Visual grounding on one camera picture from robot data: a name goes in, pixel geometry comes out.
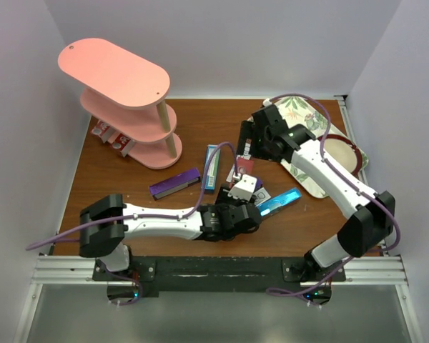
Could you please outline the red silver toothpaste box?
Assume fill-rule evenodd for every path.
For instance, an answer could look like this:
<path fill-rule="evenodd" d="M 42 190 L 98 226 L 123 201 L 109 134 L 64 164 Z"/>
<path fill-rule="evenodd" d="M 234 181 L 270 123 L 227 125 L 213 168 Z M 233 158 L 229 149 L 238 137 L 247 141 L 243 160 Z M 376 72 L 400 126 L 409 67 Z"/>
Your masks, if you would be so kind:
<path fill-rule="evenodd" d="M 111 148 L 122 157 L 126 157 L 135 145 L 136 141 L 119 132 L 116 132 L 110 140 Z"/>

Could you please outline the purple toothpaste box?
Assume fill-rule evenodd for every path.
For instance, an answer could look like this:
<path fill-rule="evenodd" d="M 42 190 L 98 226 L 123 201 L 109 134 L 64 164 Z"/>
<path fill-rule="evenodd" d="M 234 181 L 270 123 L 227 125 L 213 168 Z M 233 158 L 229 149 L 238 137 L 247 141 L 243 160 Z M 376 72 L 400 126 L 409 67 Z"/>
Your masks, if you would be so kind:
<path fill-rule="evenodd" d="M 261 180 L 261 178 L 257 178 L 257 181 L 256 181 L 256 185 L 255 185 L 255 192 L 257 191 L 257 190 L 259 190 L 259 189 L 261 189 L 262 188 L 262 185 L 263 185 L 263 182 L 262 182 L 262 180 Z"/>
<path fill-rule="evenodd" d="M 201 174 L 198 168 L 191 168 L 187 171 L 149 186 L 149 192 L 154 200 L 158 200 L 200 181 Z"/>

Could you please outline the red 3D toothpaste box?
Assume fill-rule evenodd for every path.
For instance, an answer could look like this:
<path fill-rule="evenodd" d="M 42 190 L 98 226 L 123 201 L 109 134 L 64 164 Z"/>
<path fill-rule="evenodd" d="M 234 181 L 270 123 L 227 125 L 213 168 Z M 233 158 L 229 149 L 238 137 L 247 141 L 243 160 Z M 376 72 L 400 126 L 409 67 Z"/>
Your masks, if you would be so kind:
<path fill-rule="evenodd" d="M 240 174 L 252 175 L 254 162 L 250 154 L 250 144 L 246 143 L 244 151 L 237 155 L 237 168 Z"/>

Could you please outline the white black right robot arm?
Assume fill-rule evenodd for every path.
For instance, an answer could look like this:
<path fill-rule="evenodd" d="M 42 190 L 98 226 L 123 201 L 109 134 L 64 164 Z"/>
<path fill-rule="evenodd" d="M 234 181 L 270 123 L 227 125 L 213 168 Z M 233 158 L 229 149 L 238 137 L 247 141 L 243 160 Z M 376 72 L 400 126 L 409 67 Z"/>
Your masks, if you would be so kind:
<path fill-rule="evenodd" d="M 242 122 L 237 150 L 245 146 L 256 159 L 286 161 L 304 171 L 347 219 L 337 234 L 305 254 L 304 271 L 309 279 L 321 280 L 335 262 L 361 257 L 392 234 L 394 196 L 378 193 L 356 179 L 304 125 L 289 126 L 275 105 L 262 107 Z"/>

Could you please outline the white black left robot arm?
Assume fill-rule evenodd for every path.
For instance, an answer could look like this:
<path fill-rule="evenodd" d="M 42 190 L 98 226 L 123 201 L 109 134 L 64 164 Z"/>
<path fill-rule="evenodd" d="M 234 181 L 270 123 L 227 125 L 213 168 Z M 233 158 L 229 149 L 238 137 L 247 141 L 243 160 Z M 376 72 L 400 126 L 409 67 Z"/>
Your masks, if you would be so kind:
<path fill-rule="evenodd" d="M 134 271 L 132 253 L 123 243 L 137 237 L 176 237 L 206 242 L 229 241 L 259 229 L 262 216 L 252 199 L 234 199 L 220 190 L 214 204 L 186 209 L 153 209 L 123 202 L 110 194 L 81 210 L 79 256 L 96 258 L 118 280 Z"/>

